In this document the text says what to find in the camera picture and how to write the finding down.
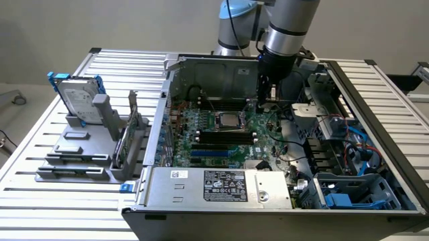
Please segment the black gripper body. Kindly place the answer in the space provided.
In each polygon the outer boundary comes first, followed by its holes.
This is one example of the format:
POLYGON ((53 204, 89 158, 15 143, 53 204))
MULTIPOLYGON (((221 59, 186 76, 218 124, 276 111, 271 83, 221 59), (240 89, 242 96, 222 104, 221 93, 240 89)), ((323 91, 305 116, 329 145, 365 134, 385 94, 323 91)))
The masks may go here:
POLYGON ((297 55, 279 55, 264 47, 259 57, 259 79, 280 82, 292 73, 297 55))

